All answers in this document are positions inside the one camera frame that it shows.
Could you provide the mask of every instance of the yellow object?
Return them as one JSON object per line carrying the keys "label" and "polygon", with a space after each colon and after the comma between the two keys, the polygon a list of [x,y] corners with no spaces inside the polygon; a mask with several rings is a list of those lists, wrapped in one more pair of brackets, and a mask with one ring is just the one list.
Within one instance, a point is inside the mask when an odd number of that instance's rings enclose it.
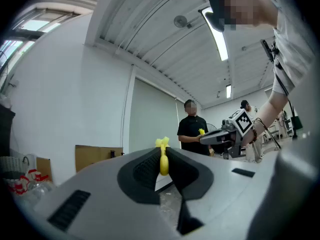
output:
{"label": "yellow object", "polygon": [[166,176],[169,173],[169,160],[166,155],[166,147],[170,147],[168,145],[169,140],[168,137],[164,137],[163,139],[157,138],[155,141],[156,148],[161,148],[160,173],[163,176]]}
{"label": "yellow object", "polygon": [[166,176],[169,173],[169,160],[166,155],[160,157],[160,173],[163,176]]}

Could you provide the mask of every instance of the hand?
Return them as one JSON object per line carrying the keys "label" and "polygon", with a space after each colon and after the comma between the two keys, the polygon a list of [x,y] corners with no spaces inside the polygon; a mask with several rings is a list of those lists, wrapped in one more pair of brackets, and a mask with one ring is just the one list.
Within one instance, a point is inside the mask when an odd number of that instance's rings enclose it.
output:
{"label": "hand", "polygon": [[200,142],[200,138],[203,136],[204,134],[200,134],[197,137],[195,137],[195,142]]}

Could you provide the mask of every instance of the man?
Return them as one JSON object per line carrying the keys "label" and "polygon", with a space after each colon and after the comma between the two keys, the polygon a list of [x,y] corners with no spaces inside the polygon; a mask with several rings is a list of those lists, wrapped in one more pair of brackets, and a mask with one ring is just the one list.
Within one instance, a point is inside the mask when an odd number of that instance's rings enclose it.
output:
{"label": "man", "polygon": [[[245,99],[241,101],[241,109],[245,109],[248,113],[251,121],[256,118],[258,109],[255,106],[250,106],[249,102]],[[254,143],[255,147],[253,147],[253,143],[247,143],[245,146],[245,160],[247,162],[256,162],[260,163],[262,161],[262,137],[258,136],[257,140]]]}
{"label": "man", "polygon": [[[290,92],[310,69],[315,54],[318,54],[316,38],[303,22],[303,15],[295,8],[292,0],[209,0],[212,13],[208,19],[211,25],[223,32],[225,25],[245,25],[256,27],[267,24],[273,27],[277,59],[283,69],[274,70],[284,87]],[[269,127],[288,98],[281,84],[274,78],[269,100],[261,107],[256,117]],[[255,122],[253,128],[244,136],[243,143],[249,143],[260,135],[264,127]]]}
{"label": "man", "polygon": [[199,139],[202,136],[199,129],[203,129],[205,133],[208,132],[206,121],[197,116],[196,103],[188,99],[184,103],[184,111],[188,116],[181,120],[178,129],[178,138],[181,142],[181,148],[183,150],[191,151],[202,155],[210,155],[208,145],[200,144]]}

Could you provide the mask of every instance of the cardboard box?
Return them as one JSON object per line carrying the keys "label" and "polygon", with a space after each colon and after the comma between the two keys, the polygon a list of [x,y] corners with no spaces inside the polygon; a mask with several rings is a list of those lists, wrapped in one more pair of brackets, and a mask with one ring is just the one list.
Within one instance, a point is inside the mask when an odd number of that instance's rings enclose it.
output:
{"label": "cardboard box", "polygon": [[81,169],[92,165],[96,162],[111,159],[111,151],[114,156],[122,156],[122,147],[99,147],[99,146],[75,146],[75,170],[79,172]]}

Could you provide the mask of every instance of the black vent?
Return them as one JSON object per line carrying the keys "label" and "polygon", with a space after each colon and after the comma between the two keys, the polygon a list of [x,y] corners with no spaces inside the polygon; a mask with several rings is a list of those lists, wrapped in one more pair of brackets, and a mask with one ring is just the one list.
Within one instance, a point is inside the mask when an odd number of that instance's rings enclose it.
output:
{"label": "black vent", "polygon": [[155,182],[160,169],[160,157],[161,153],[149,156],[146,160],[136,165],[133,169],[133,177],[142,186],[154,191]]}
{"label": "black vent", "polygon": [[60,230],[66,231],[90,195],[88,192],[76,190],[64,201],[60,208],[55,211],[48,219],[48,222]]}

